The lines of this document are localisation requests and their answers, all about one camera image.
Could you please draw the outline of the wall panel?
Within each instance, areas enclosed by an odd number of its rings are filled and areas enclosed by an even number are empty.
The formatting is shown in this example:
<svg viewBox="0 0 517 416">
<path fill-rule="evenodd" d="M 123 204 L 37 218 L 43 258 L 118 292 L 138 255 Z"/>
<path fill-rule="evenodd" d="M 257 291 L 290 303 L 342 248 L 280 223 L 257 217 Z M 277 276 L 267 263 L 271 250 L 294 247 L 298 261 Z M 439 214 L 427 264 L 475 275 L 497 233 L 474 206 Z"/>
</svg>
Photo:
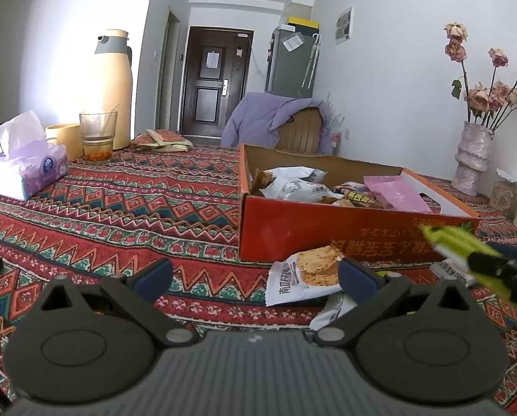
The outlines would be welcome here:
<svg viewBox="0 0 517 416">
<path fill-rule="evenodd" d="M 336 44 L 341 44 L 351 38 L 354 23 L 354 8 L 350 7 L 339 15 L 336 21 L 335 41 Z"/>
</svg>

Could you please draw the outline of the pink snack packet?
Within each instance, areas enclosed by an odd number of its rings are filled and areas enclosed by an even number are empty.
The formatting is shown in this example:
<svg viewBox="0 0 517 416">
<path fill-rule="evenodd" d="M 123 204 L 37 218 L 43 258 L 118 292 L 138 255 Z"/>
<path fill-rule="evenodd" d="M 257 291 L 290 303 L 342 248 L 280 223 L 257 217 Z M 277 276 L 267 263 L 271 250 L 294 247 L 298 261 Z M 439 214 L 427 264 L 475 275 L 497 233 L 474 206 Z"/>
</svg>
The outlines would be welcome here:
<svg viewBox="0 0 517 416">
<path fill-rule="evenodd" d="M 384 209 L 432 212 L 420 194 L 402 176 L 364 176 L 363 181 Z"/>
</svg>

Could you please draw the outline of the white crumpled snack packet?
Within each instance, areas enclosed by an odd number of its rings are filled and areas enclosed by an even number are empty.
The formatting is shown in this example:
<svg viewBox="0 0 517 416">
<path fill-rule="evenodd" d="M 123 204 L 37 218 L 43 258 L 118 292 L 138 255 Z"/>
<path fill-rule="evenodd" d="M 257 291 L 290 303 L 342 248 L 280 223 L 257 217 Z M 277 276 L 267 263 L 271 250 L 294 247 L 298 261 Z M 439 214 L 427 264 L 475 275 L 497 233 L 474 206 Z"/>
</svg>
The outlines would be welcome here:
<svg viewBox="0 0 517 416">
<path fill-rule="evenodd" d="M 344 292 L 333 294 L 328 297 L 322 311 L 311 320 L 309 329 L 319 331 L 335 320 L 343 317 L 352 309 L 355 309 L 356 306 L 357 303 Z"/>
</svg>

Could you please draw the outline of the white cracker snack packet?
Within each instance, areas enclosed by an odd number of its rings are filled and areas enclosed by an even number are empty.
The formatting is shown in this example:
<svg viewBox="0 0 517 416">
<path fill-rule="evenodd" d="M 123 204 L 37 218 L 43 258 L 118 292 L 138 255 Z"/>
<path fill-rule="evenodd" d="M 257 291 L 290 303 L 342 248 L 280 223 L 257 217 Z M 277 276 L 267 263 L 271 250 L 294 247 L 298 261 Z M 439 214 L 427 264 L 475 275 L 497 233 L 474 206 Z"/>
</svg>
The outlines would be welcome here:
<svg viewBox="0 0 517 416">
<path fill-rule="evenodd" d="M 339 249 L 325 246 L 273 263 L 266 284 L 265 305 L 304 302 L 338 293 L 339 263 L 343 258 Z"/>
</svg>

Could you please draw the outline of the wooden chair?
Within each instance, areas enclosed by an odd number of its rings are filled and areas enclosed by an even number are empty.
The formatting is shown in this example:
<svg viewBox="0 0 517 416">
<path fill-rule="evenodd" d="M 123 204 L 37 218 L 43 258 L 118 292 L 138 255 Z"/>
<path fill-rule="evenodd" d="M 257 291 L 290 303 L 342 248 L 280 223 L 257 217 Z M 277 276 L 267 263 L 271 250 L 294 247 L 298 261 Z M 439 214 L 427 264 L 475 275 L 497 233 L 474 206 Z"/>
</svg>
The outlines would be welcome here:
<svg viewBox="0 0 517 416">
<path fill-rule="evenodd" d="M 306 108 L 292 115 L 278 129 L 277 149 L 317 154 L 320 149 L 322 116 L 318 108 Z"/>
</svg>

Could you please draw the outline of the green snack bar packet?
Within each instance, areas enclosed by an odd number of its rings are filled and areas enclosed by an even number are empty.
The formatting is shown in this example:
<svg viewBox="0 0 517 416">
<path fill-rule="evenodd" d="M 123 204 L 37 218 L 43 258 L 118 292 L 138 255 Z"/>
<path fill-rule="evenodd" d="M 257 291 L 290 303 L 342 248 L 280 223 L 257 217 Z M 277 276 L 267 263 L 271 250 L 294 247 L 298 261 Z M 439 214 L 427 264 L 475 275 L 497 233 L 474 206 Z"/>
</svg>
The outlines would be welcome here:
<svg viewBox="0 0 517 416">
<path fill-rule="evenodd" d="M 482 253 L 489 257 L 502 258 L 502 255 L 495 249 L 459 226 L 421 225 L 419 229 L 433 250 L 440 253 L 442 257 L 445 257 L 446 260 L 449 260 L 464 273 L 470 274 L 468 257 L 472 253 Z"/>
</svg>

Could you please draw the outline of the white packet by box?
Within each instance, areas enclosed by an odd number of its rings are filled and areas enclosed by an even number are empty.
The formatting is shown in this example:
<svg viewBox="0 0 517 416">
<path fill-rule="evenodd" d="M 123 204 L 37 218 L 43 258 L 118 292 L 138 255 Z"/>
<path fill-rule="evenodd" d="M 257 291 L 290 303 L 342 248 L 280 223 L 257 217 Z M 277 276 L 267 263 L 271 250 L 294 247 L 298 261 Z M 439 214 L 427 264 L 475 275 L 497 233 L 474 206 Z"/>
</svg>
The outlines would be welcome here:
<svg viewBox="0 0 517 416">
<path fill-rule="evenodd" d="M 433 263 L 430 266 L 430 271 L 437 276 L 438 279 L 454 278 L 462 282 L 467 288 L 473 287 L 477 283 L 473 275 L 455 265 L 450 259 Z"/>
</svg>

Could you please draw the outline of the white grey snack packet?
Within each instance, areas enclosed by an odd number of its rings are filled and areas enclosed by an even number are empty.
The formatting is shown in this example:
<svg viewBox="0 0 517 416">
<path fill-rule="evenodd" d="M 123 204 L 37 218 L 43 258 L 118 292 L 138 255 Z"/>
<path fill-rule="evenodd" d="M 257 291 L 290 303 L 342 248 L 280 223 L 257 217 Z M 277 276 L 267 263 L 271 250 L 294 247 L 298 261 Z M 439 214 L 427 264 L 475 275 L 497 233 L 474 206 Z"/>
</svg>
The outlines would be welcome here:
<svg viewBox="0 0 517 416">
<path fill-rule="evenodd" d="M 278 176 L 269 186 L 261 190 L 265 198 L 296 203 L 319 203 L 322 199 L 342 199 L 322 183 L 303 179 L 285 179 Z"/>
</svg>

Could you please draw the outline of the yellow box on fridge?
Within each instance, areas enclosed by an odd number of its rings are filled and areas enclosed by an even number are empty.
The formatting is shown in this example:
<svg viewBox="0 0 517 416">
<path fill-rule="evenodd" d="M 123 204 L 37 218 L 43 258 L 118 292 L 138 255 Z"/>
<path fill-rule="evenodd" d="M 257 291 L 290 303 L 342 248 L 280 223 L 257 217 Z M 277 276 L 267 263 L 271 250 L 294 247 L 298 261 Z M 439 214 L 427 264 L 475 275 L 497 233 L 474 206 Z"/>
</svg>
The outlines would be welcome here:
<svg viewBox="0 0 517 416">
<path fill-rule="evenodd" d="M 311 21 L 299 17 L 289 17 L 287 23 L 289 25 L 302 26 L 310 29 L 320 29 L 320 24 L 317 21 Z"/>
</svg>

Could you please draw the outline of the red cardboard snack box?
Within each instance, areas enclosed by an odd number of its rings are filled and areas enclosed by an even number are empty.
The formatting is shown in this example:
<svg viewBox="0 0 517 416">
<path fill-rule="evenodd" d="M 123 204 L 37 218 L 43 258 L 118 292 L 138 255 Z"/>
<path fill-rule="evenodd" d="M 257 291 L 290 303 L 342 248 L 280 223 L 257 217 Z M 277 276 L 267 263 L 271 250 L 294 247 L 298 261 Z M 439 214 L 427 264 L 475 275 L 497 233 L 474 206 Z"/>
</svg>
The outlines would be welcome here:
<svg viewBox="0 0 517 416">
<path fill-rule="evenodd" d="M 350 161 L 335 156 L 297 154 L 241 145 L 239 257 L 247 262 L 273 263 L 290 255 L 333 244 L 357 260 L 429 262 L 440 259 L 420 231 L 424 225 L 458 226 L 473 233 L 480 215 L 452 194 L 402 167 Z M 269 199 L 253 192 L 257 171 L 283 166 L 307 166 L 326 173 L 332 188 L 364 176 L 402 176 L 416 192 L 440 205 L 440 212 L 423 214 L 376 208 L 339 208 L 322 203 Z"/>
</svg>

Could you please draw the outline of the glass jar by vase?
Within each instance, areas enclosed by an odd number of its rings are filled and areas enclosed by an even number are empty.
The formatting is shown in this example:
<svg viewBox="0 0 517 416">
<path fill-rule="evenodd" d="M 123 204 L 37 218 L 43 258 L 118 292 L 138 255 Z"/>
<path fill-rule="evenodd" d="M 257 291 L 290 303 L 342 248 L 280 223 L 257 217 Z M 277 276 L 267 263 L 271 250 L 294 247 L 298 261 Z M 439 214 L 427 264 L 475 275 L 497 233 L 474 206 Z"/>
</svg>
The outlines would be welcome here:
<svg viewBox="0 0 517 416">
<path fill-rule="evenodd" d="M 490 207 L 513 221 L 517 213 L 517 177 L 495 170 L 495 182 L 489 200 Z"/>
</svg>

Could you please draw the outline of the grey refrigerator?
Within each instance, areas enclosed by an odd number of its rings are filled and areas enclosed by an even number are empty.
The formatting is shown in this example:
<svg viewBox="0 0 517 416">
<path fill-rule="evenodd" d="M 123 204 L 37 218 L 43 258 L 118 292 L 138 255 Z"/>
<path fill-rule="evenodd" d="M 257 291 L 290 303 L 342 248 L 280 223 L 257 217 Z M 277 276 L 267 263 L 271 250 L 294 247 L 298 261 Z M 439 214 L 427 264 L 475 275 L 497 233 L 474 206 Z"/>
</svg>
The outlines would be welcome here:
<svg viewBox="0 0 517 416">
<path fill-rule="evenodd" d="M 281 26 L 273 31 L 265 91 L 295 99 L 312 97 L 321 37 Z"/>
</svg>

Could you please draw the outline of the dark colourful snack packet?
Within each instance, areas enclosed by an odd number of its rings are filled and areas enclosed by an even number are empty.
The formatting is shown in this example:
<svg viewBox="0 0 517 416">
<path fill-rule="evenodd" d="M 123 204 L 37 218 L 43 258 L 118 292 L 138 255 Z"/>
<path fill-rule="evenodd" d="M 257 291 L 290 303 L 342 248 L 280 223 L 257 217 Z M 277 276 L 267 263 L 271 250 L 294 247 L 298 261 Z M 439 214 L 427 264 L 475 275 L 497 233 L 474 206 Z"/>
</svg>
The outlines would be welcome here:
<svg viewBox="0 0 517 416">
<path fill-rule="evenodd" d="M 363 183 L 346 181 L 331 189 L 332 192 L 341 194 L 350 201 L 355 208 L 382 208 L 382 203 L 376 198 L 374 192 Z"/>
</svg>

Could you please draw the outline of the dark brown door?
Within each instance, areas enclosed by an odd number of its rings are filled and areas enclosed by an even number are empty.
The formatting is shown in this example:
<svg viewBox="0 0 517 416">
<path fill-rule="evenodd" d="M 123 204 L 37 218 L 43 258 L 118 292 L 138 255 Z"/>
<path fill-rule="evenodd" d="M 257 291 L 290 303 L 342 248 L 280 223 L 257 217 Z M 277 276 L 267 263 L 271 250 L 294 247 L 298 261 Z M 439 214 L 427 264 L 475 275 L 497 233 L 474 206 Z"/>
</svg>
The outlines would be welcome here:
<svg viewBox="0 0 517 416">
<path fill-rule="evenodd" d="M 189 31 L 181 131 L 192 138 L 219 138 L 244 96 L 254 33 L 193 26 Z"/>
</svg>

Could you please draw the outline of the cream thermos jug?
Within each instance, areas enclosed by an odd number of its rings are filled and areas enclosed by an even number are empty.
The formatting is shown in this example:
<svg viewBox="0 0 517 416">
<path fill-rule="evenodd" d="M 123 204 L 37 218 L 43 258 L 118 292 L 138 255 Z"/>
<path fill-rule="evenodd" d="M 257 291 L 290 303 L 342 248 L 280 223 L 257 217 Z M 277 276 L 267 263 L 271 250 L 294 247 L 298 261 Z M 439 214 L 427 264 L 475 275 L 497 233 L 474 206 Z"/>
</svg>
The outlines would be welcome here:
<svg viewBox="0 0 517 416">
<path fill-rule="evenodd" d="M 98 37 L 94 54 L 100 109 L 105 113 L 117 113 L 113 150 L 125 148 L 130 143 L 133 73 L 132 49 L 128 45 L 128 36 L 128 32 L 124 30 L 105 30 Z"/>
</svg>

